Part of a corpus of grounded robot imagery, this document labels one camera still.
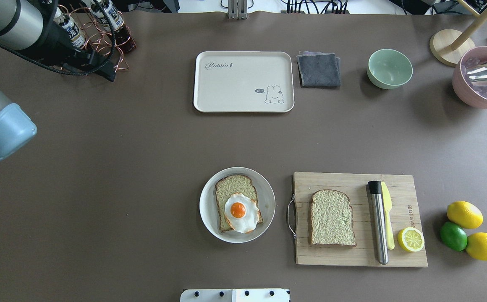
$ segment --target wooden stand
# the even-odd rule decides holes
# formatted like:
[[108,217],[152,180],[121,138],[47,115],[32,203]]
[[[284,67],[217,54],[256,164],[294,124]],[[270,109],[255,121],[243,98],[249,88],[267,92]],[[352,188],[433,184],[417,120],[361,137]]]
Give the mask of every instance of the wooden stand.
[[464,32],[443,29],[430,38],[430,50],[434,57],[451,67],[455,67],[462,56],[475,47],[473,40],[469,37],[487,21],[487,8],[479,15],[464,0],[458,0],[458,2],[468,8],[477,19]]

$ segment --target bottle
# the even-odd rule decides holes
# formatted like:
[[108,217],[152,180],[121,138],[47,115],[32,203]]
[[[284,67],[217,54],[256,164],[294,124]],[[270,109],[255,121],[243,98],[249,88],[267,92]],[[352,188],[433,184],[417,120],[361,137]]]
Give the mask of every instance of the bottle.
[[85,34],[75,23],[75,20],[67,14],[64,14],[60,8],[57,7],[55,17],[53,19],[55,23],[59,24],[68,33],[72,45],[77,48],[81,48],[85,44]]
[[[128,28],[124,25],[124,20],[118,13],[117,8],[113,5],[111,0],[82,0],[86,5],[90,6],[92,15],[102,25],[103,29],[110,32],[109,22],[113,25],[115,31],[115,41],[117,46],[124,52],[129,53],[136,49],[136,43],[130,36]],[[105,10],[109,16],[109,20],[104,16],[102,10]]]

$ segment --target pink bowl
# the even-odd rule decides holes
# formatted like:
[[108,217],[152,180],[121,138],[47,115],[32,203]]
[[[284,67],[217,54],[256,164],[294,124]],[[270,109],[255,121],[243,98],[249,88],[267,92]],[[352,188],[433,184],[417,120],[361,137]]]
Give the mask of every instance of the pink bowl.
[[487,61],[487,46],[479,46],[468,50],[460,59],[453,72],[453,88],[456,95],[467,105],[487,109],[487,98],[480,96],[471,88],[460,70],[460,65],[464,64],[471,57],[477,57],[481,62]]

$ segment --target bread slice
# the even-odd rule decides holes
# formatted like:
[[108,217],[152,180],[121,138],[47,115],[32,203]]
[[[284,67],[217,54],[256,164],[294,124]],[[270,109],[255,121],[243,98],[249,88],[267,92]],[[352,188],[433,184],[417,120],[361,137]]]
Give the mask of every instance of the bread slice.
[[320,190],[312,195],[310,208],[309,240],[312,245],[357,245],[353,212],[345,193]]
[[[232,230],[225,218],[225,204],[234,193],[242,193],[253,199],[257,202],[257,207],[260,209],[257,189],[253,186],[251,178],[245,175],[231,175],[219,180],[215,184],[215,201],[217,203],[217,212],[219,213],[219,229],[222,232]],[[264,220],[259,211],[259,224],[263,222]]]

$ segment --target gray cloth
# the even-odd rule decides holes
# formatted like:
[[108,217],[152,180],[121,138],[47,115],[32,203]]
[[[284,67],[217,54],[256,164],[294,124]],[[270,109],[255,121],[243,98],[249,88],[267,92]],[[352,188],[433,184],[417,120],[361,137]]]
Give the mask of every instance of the gray cloth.
[[303,52],[296,59],[302,87],[321,88],[341,85],[341,59],[334,53]]

